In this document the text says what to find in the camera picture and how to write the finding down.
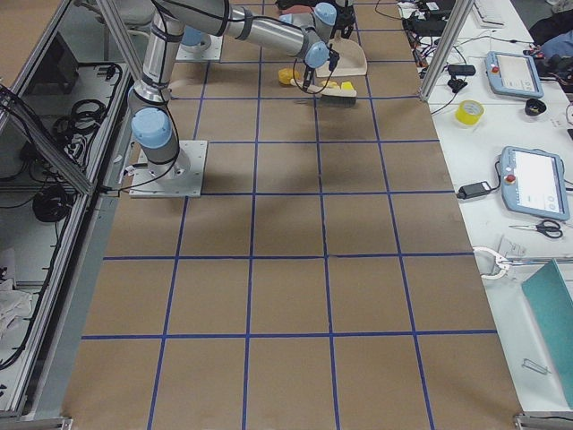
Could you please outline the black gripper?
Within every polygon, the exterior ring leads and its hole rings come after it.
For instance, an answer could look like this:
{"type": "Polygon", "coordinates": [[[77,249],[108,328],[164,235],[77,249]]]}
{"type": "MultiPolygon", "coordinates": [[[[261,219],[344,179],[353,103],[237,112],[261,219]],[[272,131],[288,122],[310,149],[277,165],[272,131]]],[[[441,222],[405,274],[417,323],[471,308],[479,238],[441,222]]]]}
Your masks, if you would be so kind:
{"type": "Polygon", "coordinates": [[[303,88],[316,90],[315,74],[331,76],[338,66],[339,53],[333,47],[310,47],[304,57],[303,88]]]}
{"type": "Polygon", "coordinates": [[[349,39],[355,27],[355,16],[350,13],[342,13],[337,16],[335,31],[344,31],[344,38],[349,39]]]}

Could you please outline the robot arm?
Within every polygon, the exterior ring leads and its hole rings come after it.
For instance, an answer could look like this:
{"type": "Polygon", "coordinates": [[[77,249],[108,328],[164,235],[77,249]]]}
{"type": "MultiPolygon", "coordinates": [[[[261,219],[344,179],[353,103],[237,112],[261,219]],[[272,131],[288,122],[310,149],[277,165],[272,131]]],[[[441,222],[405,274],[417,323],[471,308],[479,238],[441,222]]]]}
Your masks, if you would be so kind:
{"type": "Polygon", "coordinates": [[[332,28],[331,37],[340,36],[349,39],[355,29],[355,9],[353,0],[335,0],[333,5],[337,10],[337,17],[332,28]]]}
{"type": "Polygon", "coordinates": [[[171,184],[189,174],[193,162],[181,147],[169,102],[172,91],[184,85],[184,73],[190,72],[196,81],[208,80],[210,73],[205,65],[176,62],[186,29],[212,37],[228,35],[293,57],[305,66],[298,85],[307,91],[315,70],[333,54],[327,43],[336,18],[329,3],[319,3],[308,13],[275,18],[228,1],[157,1],[141,73],[128,93],[133,136],[148,159],[151,176],[171,184]]]}

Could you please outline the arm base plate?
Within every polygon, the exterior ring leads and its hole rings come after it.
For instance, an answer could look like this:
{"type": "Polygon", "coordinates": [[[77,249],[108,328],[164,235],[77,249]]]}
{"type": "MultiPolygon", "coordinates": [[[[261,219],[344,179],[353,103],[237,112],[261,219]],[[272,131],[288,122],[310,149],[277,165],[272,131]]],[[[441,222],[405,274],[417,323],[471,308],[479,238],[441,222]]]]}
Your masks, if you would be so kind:
{"type": "Polygon", "coordinates": [[[220,60],[223,38],[189,29],[183,35],[176,55],[177,62],[204,63],[220,60]]]}
{"type": "Polygon", "coordinates": [[[133,198],[179,198],[200,197],[203,183],[207,141],[180,141],[180,151],[175,165],[149,166],[146,155],[140,150],[137,162],[144,164],[136,168],[133,187],[128,189],[133,198]]]}

